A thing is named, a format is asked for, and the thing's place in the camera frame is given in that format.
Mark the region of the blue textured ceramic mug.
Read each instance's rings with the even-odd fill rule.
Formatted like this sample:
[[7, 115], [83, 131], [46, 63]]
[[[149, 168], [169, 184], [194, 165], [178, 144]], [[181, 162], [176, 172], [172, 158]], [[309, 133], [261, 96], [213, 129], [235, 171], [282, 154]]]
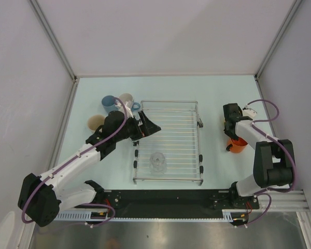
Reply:
[[129, 93], [123, 93], [119, 96], [119, 99], [132, 111], [138, 111], [140, 104], [134, 101], [134, 98]]

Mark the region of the orange ceramic mug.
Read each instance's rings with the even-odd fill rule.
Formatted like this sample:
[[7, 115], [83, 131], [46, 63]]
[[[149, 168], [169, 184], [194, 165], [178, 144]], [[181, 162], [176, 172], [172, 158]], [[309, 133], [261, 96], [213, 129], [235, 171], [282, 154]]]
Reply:
[[239, 154], [246, 148], [247, 145], [248, 143], [242, 138], [239, 138], [238, 140], [229, 139], [227, 141], [226, 151]]

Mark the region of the clear glass cup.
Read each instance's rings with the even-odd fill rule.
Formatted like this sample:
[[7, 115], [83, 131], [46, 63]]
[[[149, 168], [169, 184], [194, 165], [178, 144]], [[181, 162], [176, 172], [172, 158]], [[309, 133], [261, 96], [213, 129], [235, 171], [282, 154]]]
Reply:
[[163, 174], [167, 170], [165, 156], [160, 152], [153, 153], [149, 158], [150, 172], [153, 174]]

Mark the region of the blue-grey plastic tumbler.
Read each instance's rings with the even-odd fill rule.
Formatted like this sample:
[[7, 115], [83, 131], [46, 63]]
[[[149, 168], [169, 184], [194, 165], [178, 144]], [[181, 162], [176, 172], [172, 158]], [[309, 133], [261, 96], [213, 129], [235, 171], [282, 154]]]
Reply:
[[102, 98], [101, 100], [101, 104], [104, 108], [104, 110], [106, 111], [106, 113], [110, 113], [112, 111], [117, 111], [117, 100], [114, 96], [112, 95], [107, 95], [105, 97]]

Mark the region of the beige ceramic mug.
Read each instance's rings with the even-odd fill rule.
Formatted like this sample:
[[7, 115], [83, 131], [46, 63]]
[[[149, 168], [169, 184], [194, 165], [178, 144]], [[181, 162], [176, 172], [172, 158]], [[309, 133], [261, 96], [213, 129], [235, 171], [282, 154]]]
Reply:
[[95, 130], [104, 124], [105, 117], [103, 115], [94, 115], [90, 117], [87, 121], [87, 127], [90, 131], [95, 132]]

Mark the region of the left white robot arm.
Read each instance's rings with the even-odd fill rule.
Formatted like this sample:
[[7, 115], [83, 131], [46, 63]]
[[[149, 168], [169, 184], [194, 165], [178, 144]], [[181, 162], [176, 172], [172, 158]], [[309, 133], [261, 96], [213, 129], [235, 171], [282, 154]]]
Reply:
[[22, 221], [44, 227], [61, 211], [79, 205], [101, 206], [104, 194], [96, 182], [89, 180], [72, 189], [66, 186], [88, 167], [112, 153], [118, 142], [126, 139], [139, 141], [161, 131], [161, 127], [149, 120], [143, 111], [138, 115], [139, 119], [136, 119], [120, 111], [110, 112], [74, 155], [41, 175], [27, 175], [18, 200]]

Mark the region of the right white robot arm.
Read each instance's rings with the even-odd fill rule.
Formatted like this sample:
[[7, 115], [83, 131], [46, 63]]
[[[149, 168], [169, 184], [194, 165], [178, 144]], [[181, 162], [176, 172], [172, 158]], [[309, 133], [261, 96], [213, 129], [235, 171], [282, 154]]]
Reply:
[[248, 198], [267, 190], [290, 192], [294, 188], [296, 166], [290, 140], [280, 140], [257, 127], [256, 112], [236, 103], [223, 106], [224, 133], [228, 136], [226, 150], [238, 154], [246, 146], [254, 151], [252, 174], [234, 182], [229, 189], [229, 203], [241, 208]]

